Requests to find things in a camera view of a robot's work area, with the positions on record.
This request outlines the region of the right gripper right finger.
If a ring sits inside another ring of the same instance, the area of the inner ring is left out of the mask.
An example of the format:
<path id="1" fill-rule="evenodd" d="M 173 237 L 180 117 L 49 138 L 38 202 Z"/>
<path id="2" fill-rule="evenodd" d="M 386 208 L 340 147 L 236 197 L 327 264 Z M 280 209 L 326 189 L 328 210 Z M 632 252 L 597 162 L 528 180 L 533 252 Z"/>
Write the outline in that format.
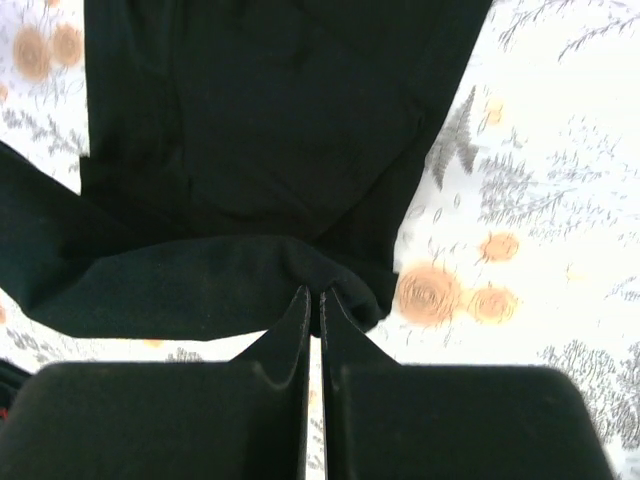
<path id="1" fill-rule="evenodd" d="M 609 479 L 583 398 L 541 366 L 402 365 L 322 294 L 331 479 Z"/>

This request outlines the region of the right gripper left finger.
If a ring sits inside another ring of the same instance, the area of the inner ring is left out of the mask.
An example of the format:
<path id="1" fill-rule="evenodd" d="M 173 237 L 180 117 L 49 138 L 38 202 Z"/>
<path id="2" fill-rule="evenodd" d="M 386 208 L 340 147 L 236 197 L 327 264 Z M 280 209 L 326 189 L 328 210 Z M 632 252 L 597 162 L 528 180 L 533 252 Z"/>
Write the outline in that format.
<path id="1" fill-rule="evenodd" d="M 311 296 L 227 362 L 58 363 L 1 430 L 5 479 L 300 479 Z"/>

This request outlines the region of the black t shirt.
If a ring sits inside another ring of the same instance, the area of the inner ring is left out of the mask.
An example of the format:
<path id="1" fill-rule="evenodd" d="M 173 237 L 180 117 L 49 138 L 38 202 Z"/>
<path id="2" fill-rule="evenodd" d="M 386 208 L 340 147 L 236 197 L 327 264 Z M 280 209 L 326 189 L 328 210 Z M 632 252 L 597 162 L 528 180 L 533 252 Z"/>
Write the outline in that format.
<path id="1" fill-rule="evenodd" d="M 1 150 L 1 287 L 86 338 L 390 308 L 398 229 L 486 1 L 88 1 L 73 193 Z"/>

